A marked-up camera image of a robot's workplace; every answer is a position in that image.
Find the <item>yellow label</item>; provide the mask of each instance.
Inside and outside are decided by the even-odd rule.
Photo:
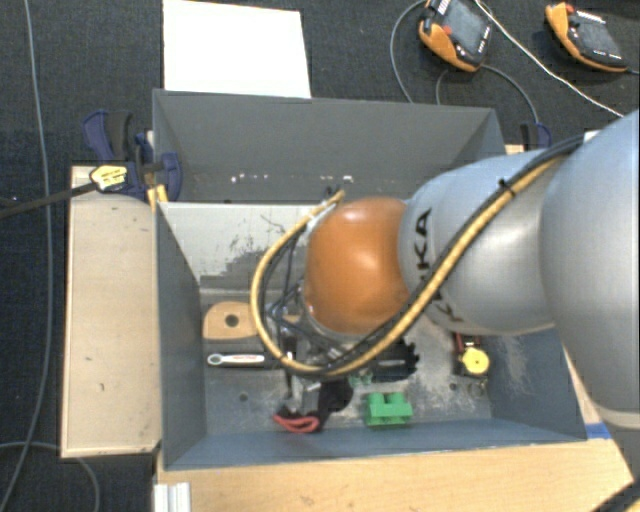
[[[101,190],[123,185],[127,181],[127,168],[121,165],[101,165],[91,172],[91,181]]]

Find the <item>red wire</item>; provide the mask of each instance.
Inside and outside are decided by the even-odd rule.
[[[311,432],[315,432],[320,425],[320,420],[315,416],[283,418],[279,414],[274,414],[273,421],[294,434],[309,434]]]

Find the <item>white paper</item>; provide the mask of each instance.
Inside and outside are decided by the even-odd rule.
[[[164,87],[311,97],[300,13],[164,0]]]

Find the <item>yellow cable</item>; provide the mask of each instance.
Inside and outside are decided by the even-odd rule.
[[[301,370],[306,372],[314,372],[318,370],[322,370],[322,366],[312,366],[308,364],[301,363],[296,361],[295,359],[289,359],[286,354],[284,354],[278,345],[271,340],[267,329],[262,323],[262,315],[260,314],[260,308],[258,306],[258,297],[260,296],[260,281],[264,276],[265,270],[271,264],[271,260],[273,256],[293,237],[298,231],[304,228],[309,222],[315,219],[318,215],[332,207],[333,205],[342,201],[344,197],[344,190],[339,190],[325,202],[313,208],[309,213],[307,213],[302,219],[300,219],[295,226],[289,229],[284,235],[282,235],[278,241],[272,245],[269,250],[264,254],[260,262],[258,263],[258,267],[256,268],[255,273],[253,274],[253,281],[251,282],[251,292],[249,295],[249,307],[251,310],[251,317],[253,322],[255,323],[256,329],[258,331],[258,335],[262,340],[264,346],[271,352],[273,357],[278,359],[283,366]]]
[[[496,200],[491,203],[478,217],[469,225],[466,231],[460,236],[459,240],[453,245],[449,254],[445,256],[444,260],[436,270],[436,272],[431,276],[429,282],[425,286],[424,290],[420,293],[418,298],[415,300],[413,304],[407,309],[406,313],[396,322],[396,324],[391,328],[391,330],[373,347],[371,347],[367,352],[360,355],[358,358],[354,359],[350,363],[347,363],[339,368],[335,368],[333,370],[329,370],[324,373],[325,376],[328,377],[338,377],[341,375],[345,375],[349,372],[355,371],[361,368],[363,365],[374,359],[388,347],[390,347],[402,334],[408,329],[416,318],[422,313],[424,308],[427,307],[429,301],[433,297],[433,295],[438,291],[442,283],[449,276],[456,263],[462,255],[464,251],[471,245],[471,243],[475,240],[475,238],[480,234],[480,232],[493,220],[493,218],[507,205],[509,204],[515,194],[519,194],[523,192],[529,185],[531,185],[538,177],[540,177],[547,169],[549,169],[552,165],[554,165],[559,158],[553,158],[535,169],[532,169],[522,178],[520,178],[516,183],[514,183],[510,189],[505,189],[505,191],[500,194]],[[280,350],[280,348],[274,343],[266,328],[262,323],[262,316],[260,314],[260,310],[258,308],[258,294],[260,289],[260,281],[262,280],[262,276],[264,275],[264,271],[267,266],[270,264],[271,259],[275,255],[275,253],[280,250],[280,248],[287,243],[287,241],[298,232],[298,230],[302,229],[302,227],[306,226],[316,215],[326,210],[331,204],[337,203],[340,201],[344,195],[340,195],[339,198],[336,199],[334,195],[327,203],[323,203],[319,205],[314,210],[309,212],[307,216],[303,217],[298,223],[291,228],[287,233],[285,233],[262,257],[260,263],[258,264],[258,268],[253,277],[253,282],[251,284],[251,294],[250,294],[250,306],[251,306],[251,315],[258,329],[258,334],[260,335],[260,339],[262,340],[265,347],[271,352],[271,354],[280,361],[280,363],[293,370],[301,371],[301,372],[318,372],[322,370],[326,370],[324,366],[314,366],[308,365],[305,363],[301,363],[294,359],[289,359],[285,354]]]

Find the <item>metal wrench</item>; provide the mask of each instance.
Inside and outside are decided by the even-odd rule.
[[[211,354],[207,364],[217,368],[264,368],[262,354]]]

